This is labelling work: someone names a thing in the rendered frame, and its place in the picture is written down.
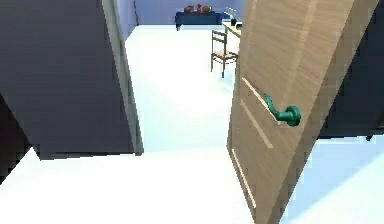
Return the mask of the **light brown wooden door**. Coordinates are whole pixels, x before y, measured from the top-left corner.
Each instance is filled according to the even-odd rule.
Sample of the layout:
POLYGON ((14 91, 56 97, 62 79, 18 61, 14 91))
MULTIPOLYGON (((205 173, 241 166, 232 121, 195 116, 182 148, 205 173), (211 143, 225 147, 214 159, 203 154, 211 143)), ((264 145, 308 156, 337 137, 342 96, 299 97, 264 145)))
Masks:
POLYGON ((378 1, 246 0, 227 150, 253 224, 279 224, 378 1))

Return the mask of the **light wooden table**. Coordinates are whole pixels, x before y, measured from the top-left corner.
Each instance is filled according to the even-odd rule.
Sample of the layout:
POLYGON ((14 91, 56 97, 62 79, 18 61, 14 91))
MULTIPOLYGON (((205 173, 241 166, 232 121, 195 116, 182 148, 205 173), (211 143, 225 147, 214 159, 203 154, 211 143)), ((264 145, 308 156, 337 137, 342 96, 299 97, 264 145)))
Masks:
POLYGON ((222 25, 224 26, 225 33, 232 33, 236 37, 241 37, 241 30, 237 28, 237 25, 241 25, 241 22, 236 23, 234 26, 231 25, 230 22, 223 22, 222 25))

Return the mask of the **wooden chair with woven seat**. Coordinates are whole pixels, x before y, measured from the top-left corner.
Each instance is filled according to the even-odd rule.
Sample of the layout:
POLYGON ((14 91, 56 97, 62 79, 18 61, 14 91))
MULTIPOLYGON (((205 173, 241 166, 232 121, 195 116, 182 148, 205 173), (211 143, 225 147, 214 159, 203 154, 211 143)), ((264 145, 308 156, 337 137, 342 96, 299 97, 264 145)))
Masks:
POLYGON ((230 51, 227 44, 228 37, 225 32, 211 31, 210 71, 213 71, 213 63, 218 62, 222 65, 221 77, 225 76, 226 65, 235 63, 238 59, 238 54, 230 51))

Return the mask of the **dark cabinet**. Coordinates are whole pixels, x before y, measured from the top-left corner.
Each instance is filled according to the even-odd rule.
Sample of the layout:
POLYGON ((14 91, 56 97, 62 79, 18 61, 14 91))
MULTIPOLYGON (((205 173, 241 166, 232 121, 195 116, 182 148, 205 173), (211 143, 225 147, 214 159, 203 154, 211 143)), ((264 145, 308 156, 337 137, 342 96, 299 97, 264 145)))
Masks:
POLYGON ((379 0, 319 139, 384 135, 384 0, 379 0))

